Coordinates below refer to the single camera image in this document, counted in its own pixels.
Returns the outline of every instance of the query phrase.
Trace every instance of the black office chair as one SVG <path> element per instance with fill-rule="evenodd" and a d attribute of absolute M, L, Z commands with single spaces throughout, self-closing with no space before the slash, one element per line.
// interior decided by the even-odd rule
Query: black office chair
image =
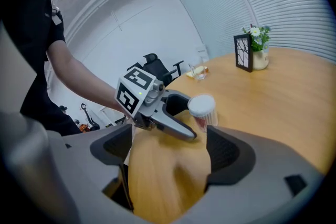
<path fill-rule="evenodd" d="M 133 67 L 138 67 L 138 68 L 142 69 L 141 64 L 139 64 L 138 62 L 136 62 L 134 65 L 132 65 L 131 67 L 129 67 L 129 68 L 127 69 L 127 71 L 130 70 L 130 69 L 133 68 Z"/>
<path fill-rule="evenodd" d="M 146 59 L 147 63 L 144 64 L 142 70 L 156 76 L 158 80 L 163 81 L 165 86 L 168 86 L 172 81 L 178 78 L 172 77 L 172 74 L 176 72 L 176 69 L 169 72 L 163 65 L 162 61 L 158 59 L 156 54 L 147 54 L 144 56 L 144 58 Z M 183 62 L 184 61 L 180 61 L 173 65 L 176 66 L 179 76 L 181 75 L 180 64 Z"/>

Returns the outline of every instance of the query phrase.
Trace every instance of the plastic cup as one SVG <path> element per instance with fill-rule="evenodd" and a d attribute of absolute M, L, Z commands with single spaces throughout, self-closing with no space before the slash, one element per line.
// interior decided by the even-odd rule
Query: plastic cup
<path fill-rule="evenodd" d="M 189 64 L 189 67 L 190 67 L 191 74 L 193 75 L 194 79 L 196 79 L 196 80 L 205 79 L 206 70 L 205 70 L 204 66 L 195 67 L 195 66 Z"/>
<path fill-rule="evenodd" d="M 188 101 L 188 109 L 202 132 L 206 132 L 208 125 L 218 125 L 216 102 L 210 94 L 200 94 L 191 98 Z"/>

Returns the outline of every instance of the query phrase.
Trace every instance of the food item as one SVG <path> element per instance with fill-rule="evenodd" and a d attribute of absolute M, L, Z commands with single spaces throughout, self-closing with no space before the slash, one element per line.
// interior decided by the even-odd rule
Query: food item
<path fill-rule="evenodd" d="M 204 67 L 204 68 L 205 68 L 205 72 L 209 72 L 208 67 Z M 195 72 L 196 72 L 196 74 L 201 73 L 202 71 L 203 71 L 203 66 L 200 66 L 200 67 L 196 67 L 196 68 L 195 68 Z M 191 71 L 189 71 L 186 75 L 187 75 L 187 77 L 189 77 L 189 78 L 193 78 L 193 74 L 191 73 Z"/>

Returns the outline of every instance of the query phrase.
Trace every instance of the round table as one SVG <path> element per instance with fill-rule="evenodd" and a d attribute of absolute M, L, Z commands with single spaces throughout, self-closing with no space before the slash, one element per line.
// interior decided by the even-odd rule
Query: round table
<path fill-rule="evenodd" d="M 216 100 L 219 126 L 263 136 L 292 147 L 326 174 L 336 148 L 336 66 L 307 52 L 270 48 L 265 70 L 246 72 L 229 54 L 205 64 L 196 81 L 180 76 L 168 88 Z M 177 116 L 198 137 L 177 140 L 159 130 L 141 131 L 129 161 L 134 213 L 150 222 L 170 223 L 203 195 L 211 164 L 206 134 L 187 111 Z"/>

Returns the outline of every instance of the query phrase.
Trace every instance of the black foam padding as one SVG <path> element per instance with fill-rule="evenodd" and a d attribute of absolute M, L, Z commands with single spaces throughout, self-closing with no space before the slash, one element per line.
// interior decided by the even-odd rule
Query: black foam padding
<path fill-rule="evenodd" d="M 125 161 L 132 146 L 132 124 L 126 124 L 116 131 L 95 140 L 90 145 L 92 155 L 106 165 L 119 163 L 114 157 Z"/>
<path fill-rule="evenodd" d="M 239 148 L 234 143 L 212 131 L 207 133 L 206 149 L 212 173 L 231 165 L 239 156 Z"/>
<path fill-rule="evenodd" d="M 256 163 L 256 154 L 250 145 L 213 126 L 207 127 L 206 149 L 211 160 L 211 174 L 207 177 L 205 191 L 210 185 L 238 183 Z"/>
<path fill-rule="evenodd" d="M 104 142 L 104 149 L 114 156 L 118 156 L 124 162 L 132 146 L 132 125 L 131 132 L 122 132 Z"/>
<path fill-rule="evenodd" d="M 90 145 L 92 155 L 106 165 L 118 165 L 122 175 L 122 184 L 124 187 L 117 189 L 118 200 L 127 200 L 133 210 L 133 204 L 128 189 L 128 180 L 124 172 L 124 164 L 127 154 L 132 146 L 132 124 L 126 124 L 116 131 L 94 141 Z"/>
<path fill-rule="evenodd" d="M 307 186 L 307 183 L 300 175 L 286 176 L 284 180 L 293 197 L 298 195 Z"/>

